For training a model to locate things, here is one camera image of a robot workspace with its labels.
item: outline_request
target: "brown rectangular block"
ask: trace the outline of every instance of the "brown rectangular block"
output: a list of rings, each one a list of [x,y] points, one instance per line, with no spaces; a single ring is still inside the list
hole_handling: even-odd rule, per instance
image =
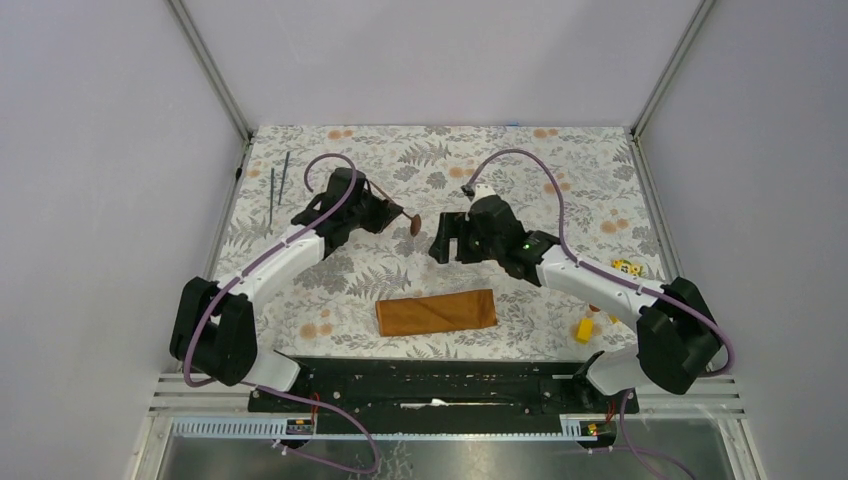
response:
[[[498,323],[492,290],[380,300],[377,322],[384,337],[470,330]]]

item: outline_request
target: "metal rod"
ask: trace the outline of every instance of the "metal rod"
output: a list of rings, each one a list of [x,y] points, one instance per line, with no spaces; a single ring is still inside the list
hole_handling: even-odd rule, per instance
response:
[[[380,195],[382,195],[382,196],[383,196],[386,200],[388,200],[388,201],[390,201],[390,202],[394,203],[395,205],[397,205],[397,202],[395,202],[394,200],[392,200],[392,197],[390,197],[390,196],[389,196],[389,194],[385,192],[385,190],[383,190],[382,188],[378,187],[376,183],[371,182],[371,186],[372,186],[372,187],[374,187],[374,188],[376,188],[376,189],[377,189],[377,191],[378,191],[378,192],[380,192]],[[405,211],[401,210],[401,211],[400,211],[400,213],[402,213],[404,217],[406,217],[406,218],[408,218],[408,219],[412,220],[412,217],[410,217],[410,216],[409,216],[409,214],[408,214],[408,213],[406,213]]]
[[[242,165],[246,165],[250,154],[253,152],[253,145],[250,142],[245,142],[242,152],[239,154],[239,169]],[[209,257],[206,260],[206,267],[203,269],[203,278],[213,278],[215,267],[218,265],[218,256],[221,254],[221,248],[224,246],[224,240],[227,236],[227,231],[230,226],[230,217],[233,215],[233,210],[236,207],[236,194],[239,191],[244,175],[235,173],[233,182],[227,190],[227,200],[224,204],[224,209],[218,219],[218,227],[215,230],[215,237],[212,244],[212,249],[209,252]]]
[[[268,195],[268,232],[274,234],[274,167],[271,167],[271,194]]]
[[[636,123],[633,124],[631,128],[634,137],[639,138],[645,133],[645,129],[647,128],[651,117],[654,115],[657,105],[665,96],[665,92],[668,90],[671,81],[680,69],[686,54],[689,53],[689,49],[692,47],[693,41],[697,37],[698,32],[701,30],[701,27],[704,25],[704,22],[707,20],[710,11],[712,11],[715,6],[715,3],[716,0],[701,0],[701,3],[695,9],[695,13],[692,15],[689,24],[686,26],[686,30],[683,31],[683,35],[680,37],[680,41],[677,43],[674,52],[671,54],[668,64],[666,64],[657,84],[654,86],[654,90],[648,97],[647,103],[645,103],[645,106],[642,108],[642,112],[636,119]]]
[[[663,270],[665,270],[665,278],[672,280],[675,277],[683,275],[680,255],[677,253],[671,228],[668,225],[665,210],[660,202],[659,194],[654,184],[654,178],[648,165],[648,159],[645,158],[641,142],[632,135],[628,135],[627,137],[633,166],[636,168],[636,178],[642,187],[645,206],[648,207],[648,219],[651,221],[651,227],[657,236],[657,242],[659,242],[659,257],[663,265]]]
[[[182,0],[165,0],[165,3],[170,8],[174,19],[183,31],[186,42],[194,53],[203,73],[206,75],[206,79],[209,80],[209,86],[212,87],[212,91],[215,92],[215,95],[224,107],[224,111],[227,113],[230,122],[232,122],[233,128],[236,129],[242,140],[249,141],[250,124],[245,119],[244,114],[233,97],[233,93],[227,87],[227,83],[224,81],[221,71],[218,70],[218,65],[212,58],[206,42],[203,41],[203,37],[197,30],[197,25],[195,25],[194,20],[191,18],[188,8]]]
[[[283,163],[283,178],[280,180],[280,194],[277,197],[277,205],[283,204],[283,187],[286,186],[286,172],[289,169],[289,158],[291,157],[291,152],[286,152],[286,161]]]

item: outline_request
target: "white vent grille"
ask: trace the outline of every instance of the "white vent grille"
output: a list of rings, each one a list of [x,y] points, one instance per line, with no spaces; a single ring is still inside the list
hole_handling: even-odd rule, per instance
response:
[[[193,438],[236,438],[276,440],[287,438],[305,440],[361,440],[362,435],[286,435],[285,418],[215,418],[182,417],[174,419],[173,435]],[[374,435],[375,440],[483,440],[483,441],[594,441],[591,436],[580,436],[580,421],[562,419],[562,433],[498,433],[498,434],[392,434]]]

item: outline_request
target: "black base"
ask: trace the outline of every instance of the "black base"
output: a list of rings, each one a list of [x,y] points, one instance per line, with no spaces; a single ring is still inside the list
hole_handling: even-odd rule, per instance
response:
[[[552,378],[573,375],[582,363],[292,358],[301,364],[292,394],[308,398],[317,393],[375,434],[559,433],[560,414],[604,415],[611,400],[621,405],[621,394],[587,395],[587,389],[594,389],[583,380]],[[434,398],[460,405],[400,406]],[[248,404],[250,412],[306,416],[310,408],[264,392]],[[627,413],[638,411],[638,400],[629,400]],[[359,433],[326,410],[319,410],[318,424],[322,434]]]

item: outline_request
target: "yellow toy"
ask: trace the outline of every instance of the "yellow toy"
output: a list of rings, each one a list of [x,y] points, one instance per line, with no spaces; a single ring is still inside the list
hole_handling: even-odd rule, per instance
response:
[[[628,273],[630,275],[636,275],[637,277],[642,276],[642,265],[638,263],[633,263],[630,260],[624,260],[623,258],[620,260],[615,260],[612,262],[612,268],[616,270],[620,270],[624,273]]]
[[[589,340],[592,339],[592,329],[594,326],[595,324],[591,318],[580,320],[580,325],[577,326],[577,334],[574,337],[584,345],[589,343]]]

